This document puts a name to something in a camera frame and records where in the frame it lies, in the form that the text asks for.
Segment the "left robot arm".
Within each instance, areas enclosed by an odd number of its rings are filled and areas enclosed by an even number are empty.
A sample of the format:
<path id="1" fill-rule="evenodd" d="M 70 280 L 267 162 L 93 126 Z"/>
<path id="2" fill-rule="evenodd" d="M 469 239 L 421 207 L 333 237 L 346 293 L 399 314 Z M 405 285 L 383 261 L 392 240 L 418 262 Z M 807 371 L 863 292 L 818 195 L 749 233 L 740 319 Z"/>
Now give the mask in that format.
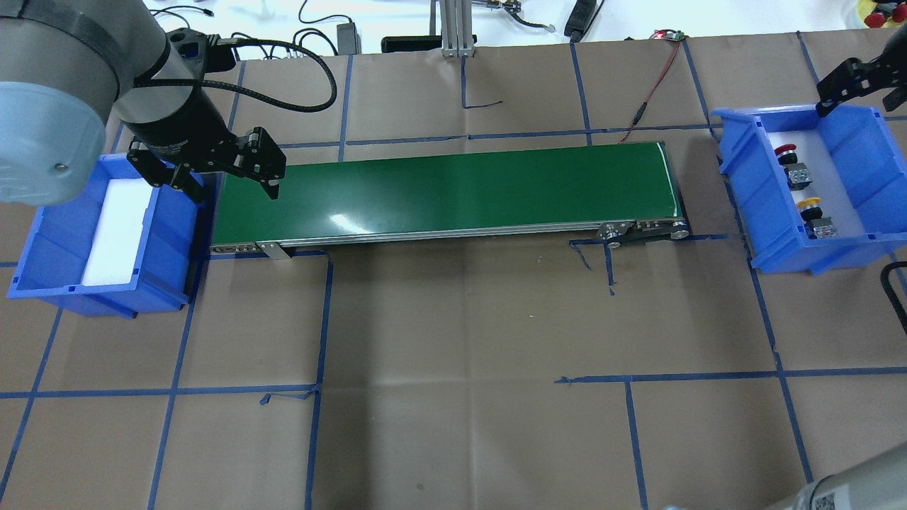
<path id="1" fill-rule="evenodd" d="M 127 162 L 195 203 L 198 172 L 227 172 L 278 197 L 281 148 L 262 128 L 227 129 L 201 83 L 236 65 L 212 35 L 166 32 L 140 1 L 2 3 L 2 200 L 48 206 L 84 190 L 115 114 Z"/>

